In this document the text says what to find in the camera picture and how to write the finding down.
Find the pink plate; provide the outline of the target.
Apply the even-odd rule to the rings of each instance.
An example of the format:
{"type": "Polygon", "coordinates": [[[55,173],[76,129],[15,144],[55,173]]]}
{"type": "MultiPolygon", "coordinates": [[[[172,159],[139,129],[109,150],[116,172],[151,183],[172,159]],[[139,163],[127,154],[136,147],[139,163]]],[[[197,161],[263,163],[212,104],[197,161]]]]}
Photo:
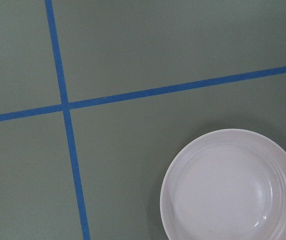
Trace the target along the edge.
{"type": "Polygon", "coordinates": [[[206,133],[175,156],[159,203],[170,240],[286,240],[286,152],[249,130],[206,133]]]}

